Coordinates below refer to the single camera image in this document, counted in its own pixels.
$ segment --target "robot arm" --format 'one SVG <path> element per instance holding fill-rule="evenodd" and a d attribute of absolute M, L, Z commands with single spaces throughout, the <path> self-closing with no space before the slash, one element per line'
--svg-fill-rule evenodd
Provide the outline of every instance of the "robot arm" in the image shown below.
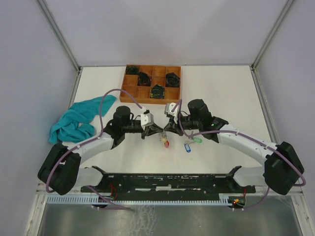
<path fill-rule="evenodd" d="M 38 178 L 47 183 L 48 176 L 56 165 L 58 160 L 69 150 L 71 151 L 54 171 L 49 187 L 58 194 L 64 195 L 73 187 L 82 187 L 86 185 L 97 186 L 103 178 L 100 168 L 79 168 L 82 163 L 91 157 L 117 147 L 124 139 L 125 133 L 141 133 L 141 138 L 163 132 L 163 129 L 154 123 L 153 115 L 149 110 L 140 115 L 140 120 L 130 119 L 130 108 L 120 106 L 104 128 L 102 135 L 100 133 L 66 147 L 62 144 L 55 144 L 46 157 L 43 165 L 38 172 Z"/>
<path fill-rule="evenodd" d="M 234 168 L 233 178 L 240 186 L 267 184 L 279 194 L 286 195 L 289 192 L 299 176 L 271 149 L 280 152 L 300 173 L 304 172 L 304 168 L 292 145 L 286 142 L 278 145 L 254 139 L 243 132 L 240 133 L 237 128 L 230 125 L 226 120 L 212 116 L 202 99 L 193 100 L 188 104 L 190 115 L 187 116 L 178 114 L 179 108 L 174 109 L 174 107 L 175 103 L 168 104 L 165 108 L 164 113 L 170 118 L 169 123 L 164 128 L 165 131 L 180 136 L 184 134 L 182 128 L 184 130 L 198 129 L 200 132 L 213 131 L 213 133 L 202 135 L 206 139 L 235 148 L 262 165 L 253 168 Z"/>
<path fill-rule="evenodd" d="M 135 120 L 130 119 L 131 112 L 128 107 L 120 106 L 101 136 L 96 135 L 72 147 L 54 145 L 37 176 L 47 183 L 50 175 L 48 185 L 60 195 L 66 194 L 73 187 L 97 186 L 105 172 L 98 167 L 80 169 L 80 165 L 98 153 L 117 147 L 125 139 L 125 133 L 141 133 L 141 138 L 145 139 L 146 136 L 163 131 L 183 136 L 184 130 L 199 130 L 206 139 L 233 147 L 260 163 L 261 167 L 235 167 L 228 174 L 240 186 L 267 184 L 279 194 L 285 195 L 289 192 L 299 179 L 299 175 L 273 150 L 283 155 L 300 173 L 304 172 L 292 145 L 286 142 L 278 145 L 258 141 L 243 132 L 240 133 L 226 120 L 212 116 L 201 99 L 191 101 L 188 109 L 190 115 L 183 116 L 175 103 L 167 104 L 164 113 L 170 120 L 162 129 L 154 123 L 153 115 L 148 110 L 141 114 L 140 120 Z"/>

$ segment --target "wooden tray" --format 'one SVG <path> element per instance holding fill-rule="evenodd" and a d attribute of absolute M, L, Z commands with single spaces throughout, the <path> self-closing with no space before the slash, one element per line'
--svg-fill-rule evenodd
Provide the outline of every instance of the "wooden tray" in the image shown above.
<path fill-rule="evenodd" d="M 151 86 L 138 86 L 138 75 L 124 74 L 124 80 L 122 89 L 129 92 L 139 103 L 149 104 L 167 104 L 171 102 L 178 102 L 181 97 L 181 67 L 180 66 L 168 66 L 168 65 L 135 65 L 138 67 L 139 72 L 147 73 L 151 78 Z M 166 87 L 167 73 L 174 72 L 180 78 L 179 88 Z M 161 85 L 165 89 L 164 98 L 150 98 L 150 91 L 154 85 Z M 120 93 L 119 97 L 121 102 L 133 102 L 133 100 L 124 92 Z"/>

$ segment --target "red wire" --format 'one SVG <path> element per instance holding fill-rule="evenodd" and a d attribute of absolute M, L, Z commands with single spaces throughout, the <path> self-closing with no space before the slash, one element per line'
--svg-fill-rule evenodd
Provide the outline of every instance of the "red wire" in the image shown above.
<path fill-rule="evenodd" d="M 111 183 L 111 184 L 109 184 L 108 186 L 110 186 L 111 187 L 111 192 L 110 192 L 110 196 L 112 197 L 113 196 L 113 190 L 115 190 L 116 191 L 116 195 L 115 195 L 115 197 L 114 197 L 114 199 L 113 200 L 115 200 L 116 198 L 117 198 L 117 195 L 118 195 L 118 193 L 117 193 L 117 189 L 113 186 L 113 184 Z"/>

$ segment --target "cloth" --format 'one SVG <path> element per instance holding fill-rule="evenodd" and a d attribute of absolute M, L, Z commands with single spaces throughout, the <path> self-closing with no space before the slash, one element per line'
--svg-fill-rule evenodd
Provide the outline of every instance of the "cloth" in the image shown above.
<path fill-rule="evenodd" d="M 53 125 L 50 131 L 49 142 L 56 144 L 57 140 L 78 143 L 95 134 L 94 126 L 89 123 L 99 114 L 99 105 L 102 97 L 74 103 Z M 104 116 L 116 97 L 107 95 L 102 104 L 102 116 Z"/>

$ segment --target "keychain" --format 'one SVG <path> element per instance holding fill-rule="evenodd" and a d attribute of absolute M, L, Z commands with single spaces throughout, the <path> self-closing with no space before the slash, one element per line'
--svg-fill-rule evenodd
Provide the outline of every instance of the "keychain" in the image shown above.
<path fill-rule="evenodd" d="M 163 131 L 163 132 L 160 133 L 159 135 L 161 136 L 161 137 L 160 137 L 160 140 L 164 143 L 164 146 L 165 146 L 166 148 L 168 148 L 168 147 L 169 147 L 169 142 L 168 142 L 168 140 L 167 140 L 166 132 Z"/>
<path fill-rule="evenodd" d="M 184 142 L 184 147 L 186 152 L 191 152 L 190 149 L 190 144 L 194 144 L 194 143 L 202 143 L 202 139 L 197 138 L 197 137 L 189 137 L 189 140 Z"/>

